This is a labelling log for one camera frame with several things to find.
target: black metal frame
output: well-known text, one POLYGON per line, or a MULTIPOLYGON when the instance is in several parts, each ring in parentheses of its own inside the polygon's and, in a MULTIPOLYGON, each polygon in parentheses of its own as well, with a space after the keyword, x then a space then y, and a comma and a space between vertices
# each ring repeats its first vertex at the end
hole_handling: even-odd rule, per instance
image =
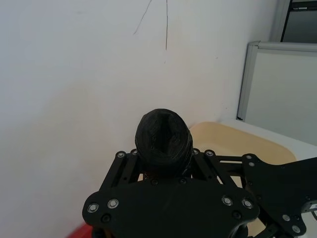
POLYGON ((116 238, 246 238, 247 223, 257 217, 266 228, 255 238, 297 237, 306 232, 301 213, 317 210, 316 168, 317 158, 270 165, 254 154, 218 156, 194 149, 190 173, 138 181, 146 171, 137 151, 120 151, 82 214, 95 237, 107 231, 116 238), (242 188, 231 176, 241 178, 242 188), (113 198, 119 205, 111 209, 113 198), (88 211, 91 204, 99 206, 88 211))

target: red object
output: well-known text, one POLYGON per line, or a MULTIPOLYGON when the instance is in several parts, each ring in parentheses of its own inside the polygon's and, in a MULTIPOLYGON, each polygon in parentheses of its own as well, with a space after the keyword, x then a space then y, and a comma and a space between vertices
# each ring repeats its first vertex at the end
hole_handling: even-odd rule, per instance
POLYGON ((91 237, 92 230, 93 228, 91 226, 88 226, 87 224, 83 224, 79 228, 74 230, 72 234, 67 236, 67 238, 92 238, 91 237))

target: bolt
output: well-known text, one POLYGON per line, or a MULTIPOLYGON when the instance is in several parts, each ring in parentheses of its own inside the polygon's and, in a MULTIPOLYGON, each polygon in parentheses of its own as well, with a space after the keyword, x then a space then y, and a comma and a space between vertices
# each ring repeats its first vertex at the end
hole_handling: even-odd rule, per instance
POLYGON ((186 180, 185 178, 181 178, 181 179, 179 180, 179 182, 180 182, 181 184, 185 184, 185 183, 187 183, 187 180, 186 180))
POLYGON ((285 220, 285 221, 287 221, 287 222, 289 222, 289 221, 291 220, 291 218, 290 218, 288 215, 286 215, 286 214, 284 214, 284 215, 282 216, 282 218, 283 218, 283 220, 285 220))
POLYGON ((88 206, 88 212, 89 213, 93 213, 93 212, 96 212, 99 208, 99 205, 97 203, 92 203, 88 206))
POLYGON ((111 216, 110 216, 109 214, 104 214, 104 215, 101 217, 101 222, 102 222, 102 223, 108 223, 110 220, 111 220, 111 216))
POLYGON ((243 200, 242 200, 242 204, 243 204, 243 206, 245 206, 246 208, 249 208, 249 209, 253 208, 252 202, 249 201, 249 200, 247 200, 247 199, 243 199, 243 200))
POLYGON ((118 199, 113 198, 108 201, 108 208, 110 209, 116 208, 118 205, 119 205, 118 199))
POLYGON ((118 156, 119 158, 122 158, 122 157, 124 157, 124 153, 120 152, 120 153, 118 153, 117 156, 118 156))
POLYGON ((241 219, 241 213, 238 212, 238 211, 234 211, 234 212, 232 213, 232 216, 233 216, 233 218, 235 218, 235 219, 237 219, 237 220, 240 220, 240 219, 241 219))
POLYGON ((208 156, 213 156, 213 152, 207 151, 207 152, 206 152, 206 155, 208 155, 208 156))
POLYGON ((300 233, 300 232, 301 232, 301 229, 299 229, 298 226, 293 225, 293 226, 292 226, 292 229, 293 229, 293 231, 296 232, 296 233, 300 233))
POLYGON ((151 180, 151 184, 152 184, 152 185, 158 185, 158 183, 159 183, 159 182, 158 182, 156 179, 151 180))
POLYGON ((222 202, 227 206, 231 206, 233 204, 232 200, 226 196, 222 198, 222 202))

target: black fabric cover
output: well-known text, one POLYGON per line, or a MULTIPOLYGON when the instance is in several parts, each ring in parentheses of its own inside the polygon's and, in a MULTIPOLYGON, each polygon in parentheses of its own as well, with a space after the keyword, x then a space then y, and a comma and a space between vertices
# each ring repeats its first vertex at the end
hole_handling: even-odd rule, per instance
POLYGON ((135 145, 148 177, 183 176, 190 168, 193 138, 183 119, 167 109, 145 114, 135 145))

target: beige table surface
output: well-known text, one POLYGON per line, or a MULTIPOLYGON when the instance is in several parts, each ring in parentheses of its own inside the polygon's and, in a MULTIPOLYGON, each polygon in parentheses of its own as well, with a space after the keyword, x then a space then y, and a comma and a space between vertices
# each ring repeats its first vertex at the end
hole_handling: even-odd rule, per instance
MULTIPOLYGON (((190 128, 190 132, 193 136, 194 148, 200 151, 212 149, 217 155, 228 156, 252 153, 273 165, 296 161, 295 156, 281 145, 216 122, 199 123, 190 128)), ((239 179, 234 178, 234 181, 241 186, 239 179)), ((256 219, 248 224, 248 228, 249 236, 255 236, 265 226, 256 219)))

